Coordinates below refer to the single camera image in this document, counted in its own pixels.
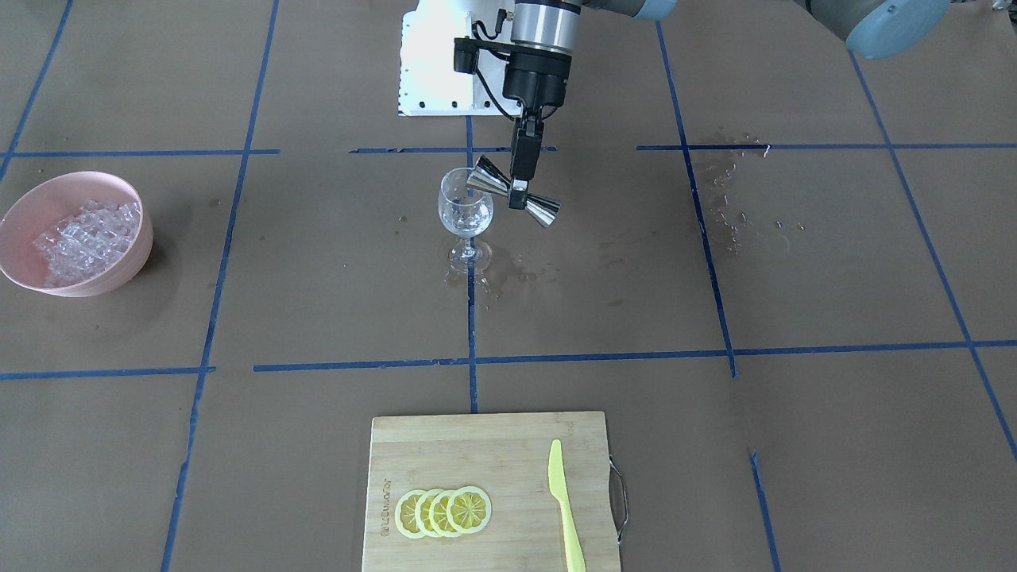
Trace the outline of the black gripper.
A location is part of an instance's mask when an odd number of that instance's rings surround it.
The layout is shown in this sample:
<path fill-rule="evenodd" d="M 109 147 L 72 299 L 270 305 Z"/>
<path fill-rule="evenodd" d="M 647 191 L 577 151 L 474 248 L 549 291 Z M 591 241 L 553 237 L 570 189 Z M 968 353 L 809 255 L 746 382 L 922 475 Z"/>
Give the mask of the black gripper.
<path fill-rule="evenodd" d="M 512 52 L 505 65 L 502 97 L 522 108 L 523 117 L 513 126 L 511 144 L 511 191 L 508 207 L 523 210 L 529 182 L 543 145 L 543 120 L 564 105 L 571 57 L 555 52 Z"/>

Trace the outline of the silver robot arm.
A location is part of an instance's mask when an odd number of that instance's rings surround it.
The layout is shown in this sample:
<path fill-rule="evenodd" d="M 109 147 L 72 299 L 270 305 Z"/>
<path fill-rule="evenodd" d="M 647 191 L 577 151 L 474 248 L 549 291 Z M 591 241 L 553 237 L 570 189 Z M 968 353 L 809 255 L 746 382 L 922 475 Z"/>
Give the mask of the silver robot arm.
<path fill-rule="evenodd" d="M 704 48 L 708 16 L 721 8 L 740 7 L 760 16 L 766 37 L 778 33 L 778 46 L 795 46 L 791 33 L 802 30 L 824 50 L 835 42 L 868 60 L 884 60 L 915 46 L 947 14 L 948 1 L 512 1 L 498 21 L 511 22 L 508 40 L 488 35 L 479 21 L 471 36 L 455 40 L 455 65 L 465 70 L 467 54 L 486 50 L 505 66 L 502 94 L 518 106 L 513 119 L 511 171 L 501 177 L 501 193 L 513 210 L 557 211 L 557 203 L 530 192 L 546 120 L 566 101 L 571 65 L 582 15 L 605 11 L 632 21 L 660 23 L 677 14 L 694 44 Z"/>

